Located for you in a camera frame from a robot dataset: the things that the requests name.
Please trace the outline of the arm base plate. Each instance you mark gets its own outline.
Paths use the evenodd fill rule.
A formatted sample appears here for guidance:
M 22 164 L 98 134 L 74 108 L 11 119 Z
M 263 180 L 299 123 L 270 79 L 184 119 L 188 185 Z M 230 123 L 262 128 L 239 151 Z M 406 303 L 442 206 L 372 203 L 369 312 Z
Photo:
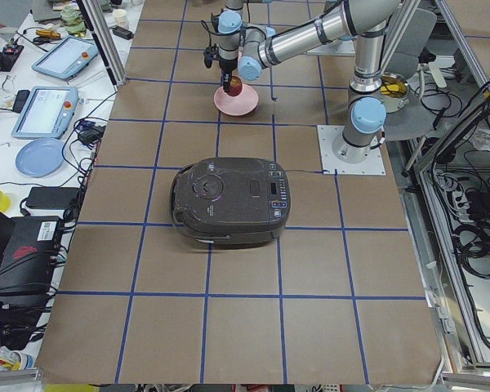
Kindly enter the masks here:
M 343 138 L 344 126 L 318 125 L 322 171 L 328 175 L 384 176 L 381 145 L 374 136 L 365 147 L 349 145 Z

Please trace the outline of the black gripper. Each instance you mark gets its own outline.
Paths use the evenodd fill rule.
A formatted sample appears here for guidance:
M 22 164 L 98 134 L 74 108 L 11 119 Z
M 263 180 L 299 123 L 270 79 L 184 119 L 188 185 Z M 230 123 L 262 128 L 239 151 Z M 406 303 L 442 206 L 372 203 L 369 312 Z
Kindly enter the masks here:
M 230 82 L 235 70 L 235 60 L 220 60 L 221 81 L 225 91 L 230 90 Z

